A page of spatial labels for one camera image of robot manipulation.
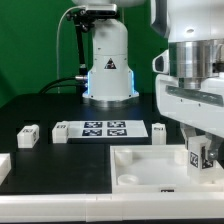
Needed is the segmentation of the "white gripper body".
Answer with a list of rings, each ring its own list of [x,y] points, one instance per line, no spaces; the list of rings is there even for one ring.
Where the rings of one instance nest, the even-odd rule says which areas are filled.
[[[167,53],[152,62],[157,73],[156,101],[160,114],[224,138],[224,73],[203,80],[200,90],[187,90],[169,75],[168,62]]]

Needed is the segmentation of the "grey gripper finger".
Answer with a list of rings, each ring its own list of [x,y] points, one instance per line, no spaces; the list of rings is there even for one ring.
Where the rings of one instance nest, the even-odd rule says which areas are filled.
[[[188,146],[189,138],[196,136],[195,128],[187,124],[181,123],[180,130],[185,141],[185,146]]]
[[[217,160],[219,154],[219,148],[223,143],[223,139],[219,136],[213,135],[211,133],[206,134],[207,143],[207,159],[208,160]]]

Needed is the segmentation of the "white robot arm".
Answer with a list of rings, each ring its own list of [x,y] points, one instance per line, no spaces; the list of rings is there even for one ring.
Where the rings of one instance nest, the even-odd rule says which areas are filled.
[[[80,8],[75,21],[93,32],[84,99],[106,106],[138,97],[118,9],[148,1],[151,27],[168,40],[168,49],[152,62],[157,108],[181,123],[190,151],[216,160],[224,142],[224,0],[72,1]]]

